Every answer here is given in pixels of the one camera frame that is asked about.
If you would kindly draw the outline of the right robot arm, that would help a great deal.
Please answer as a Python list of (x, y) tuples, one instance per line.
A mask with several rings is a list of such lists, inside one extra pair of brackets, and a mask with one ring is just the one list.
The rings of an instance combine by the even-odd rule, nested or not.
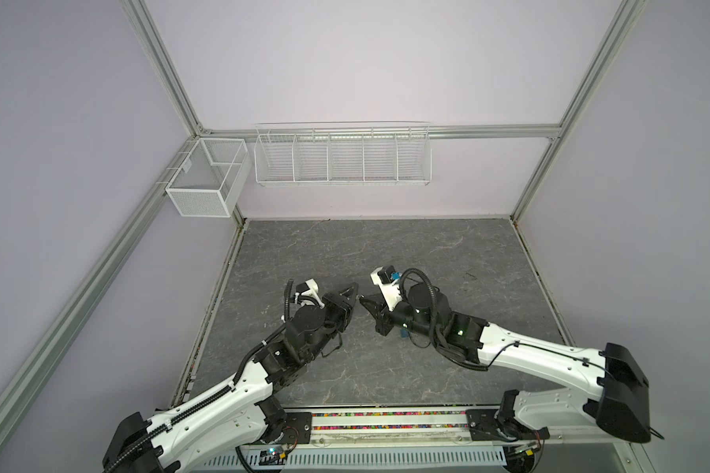
[(388, 335), (398, 327), (426, 337), (429, 347), (461, 368), (505, 368), (556, 384), (555, 390), (540, 393), (505, 392), (495, 415), (503, 439), (553, 425), (594, 425), (629, 443), (648, 443), (654, 436), (649, 380), (626, 347), (569, 347), (520, 335), (453, 311), (444, 294), (424, 283), (408, 296), (396, 284), (379, 289), (359, 299), (378, 333)]

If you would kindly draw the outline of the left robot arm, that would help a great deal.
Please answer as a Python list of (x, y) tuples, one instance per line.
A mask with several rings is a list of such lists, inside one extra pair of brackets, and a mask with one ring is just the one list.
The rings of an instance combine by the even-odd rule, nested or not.
[(252, 347), (236, 372), (200, 394), (150, 418), (136, 412), (120, 422), (102, 461), (106, 472), (191, 472), (228, 449), (283, 436), (287, 414), (275, 394), (340, 341), (356, 305), (352, 283), (319, 297), (295, 297), (287, 287), (284, 323)]

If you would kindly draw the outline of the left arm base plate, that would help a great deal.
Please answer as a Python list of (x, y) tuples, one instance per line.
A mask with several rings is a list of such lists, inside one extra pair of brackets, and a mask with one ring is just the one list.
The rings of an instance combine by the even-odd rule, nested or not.
[(287, 412), (273, 420), (256, 441), (258, 445), (307, 445), (313, 433), (313, 414)]

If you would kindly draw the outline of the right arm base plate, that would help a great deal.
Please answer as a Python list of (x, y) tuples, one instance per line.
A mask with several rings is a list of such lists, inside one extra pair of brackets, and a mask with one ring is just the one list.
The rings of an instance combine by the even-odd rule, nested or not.
[(546, 441), (550, 439), (548, 428), (533, 430), (523, 426), (515, 419), (500, 421), (496, 409), (475, 408), (465, 410), (469, 434), (473, 441)]

